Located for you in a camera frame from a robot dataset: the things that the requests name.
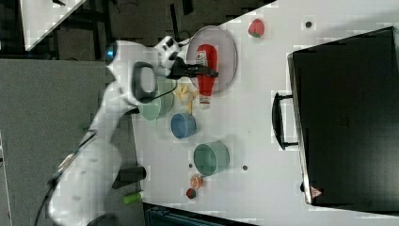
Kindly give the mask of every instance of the black screw hole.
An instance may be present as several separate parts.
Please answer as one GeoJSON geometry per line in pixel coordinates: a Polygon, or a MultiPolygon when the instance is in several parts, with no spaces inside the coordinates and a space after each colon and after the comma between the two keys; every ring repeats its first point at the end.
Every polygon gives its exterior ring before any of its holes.
{"type": "Polygon", "coordinates": [[[306,23],[305,23],[305,26],[306,26],[307,28],[311,28],[312,25],[313,25],[312,22],[306,22],[306,23]]]}

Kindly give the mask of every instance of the teal bowl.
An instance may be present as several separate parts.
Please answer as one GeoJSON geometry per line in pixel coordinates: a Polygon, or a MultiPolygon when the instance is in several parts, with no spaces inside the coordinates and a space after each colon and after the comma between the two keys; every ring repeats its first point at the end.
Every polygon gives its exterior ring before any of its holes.
{"type": "Polygon", "coordinates": [[[229,152],[220,141],[200,144],[194,151],[194,165],[202,176],[211,176],[221,172],[229,163],[229,152]]]}
{"type": "MultiPolygon", "coordinates": [[[[173,89],[173,85],[169,80],[158,79],[157,84],[157,95],[163,94],[173,89]]],[[[173,106],[173,100],[173,93],[169,93],[160,98],[156,98],[146,105],[140,105],[138,109],[140,110],[140,114],[144,117],[144,119],[148,121],[154,121],[165,116],[170,111],[173,106]]]]}

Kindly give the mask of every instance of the blue bowl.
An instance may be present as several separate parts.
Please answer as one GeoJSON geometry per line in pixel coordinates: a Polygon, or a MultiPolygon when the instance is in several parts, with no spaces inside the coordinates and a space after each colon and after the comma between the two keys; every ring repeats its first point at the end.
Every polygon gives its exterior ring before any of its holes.
{"type": "Polygon", "coordinates": [[[196,132],[196,121],[188,113],[175,114],[170,122],[170,128],[176,138],[190,137],[196,132]]]}

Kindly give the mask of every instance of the bowl rim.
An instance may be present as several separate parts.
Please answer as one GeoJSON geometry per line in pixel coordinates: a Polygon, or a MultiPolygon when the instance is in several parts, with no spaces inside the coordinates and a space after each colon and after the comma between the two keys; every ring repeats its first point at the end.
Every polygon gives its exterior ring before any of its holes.
{"type": "Polygon", "coordinates": [[[187,136],[188,134],[188,118],[186,118],[184,116],[184,113],[176,113],[172,116],[172,119],[170,120],[170,130],[172,131],[172,134],[176,137],[176,138],[184,138],[187,136]],[[182,137],[178,137],[176,136],[176,134],[174,133],[173,128],[176,128],[177,125],[173,126],[173,120],[176,120],[176,117],[183,117],[184,119],[184,135],[182,137]]]}
{"type": "Polygon", "coordinates": [[[196,166],[196,168],[197,168],[197,170],[199,171],[199,173],[201,174],[201,175],[204,175],[204,176],[211,176],[211,175],[214,175],[214,173],[217,171],[217,168],[218,168],[218,166],[217,166],[217,154],[215,153],[215,150],[214,149],[212,149],[212,147],[211,146],[209,146],[207,143],[202,143],[202,144],[200,144],[200,145],[198,145],[197,147],[196,147],[196,149],[194,150],[194,154],[193,154],[194,156],[193,156],[193,159],[194,159],[194,165],[196,166]],[[197,164],[196,164],[196,152],[197,152],[197,150],[199,149],[199,147],[201,147],[201,146],[205,146],[206,148],[207,148],[207,150],[210,150],[210,152],[213,154],[213,156],[215,157],[215,169],[212,171],[212,173],[210,173],[210,174],[205,174],[205,173],[203,173],[202,171],[200,171],[199,170],[199,168],[197,167],[197,164]]]}

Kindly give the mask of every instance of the red toy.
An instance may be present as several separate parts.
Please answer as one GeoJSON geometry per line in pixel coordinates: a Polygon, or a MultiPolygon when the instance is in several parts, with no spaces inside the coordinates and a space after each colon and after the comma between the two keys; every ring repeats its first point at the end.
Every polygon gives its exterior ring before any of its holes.
{"type": "Polygon", "coordinates": [[[255,38],[260,38],[264,33],[264,24],[261,20],[256,19],[252,22],[248,30],[249,35],[255,38]]]}

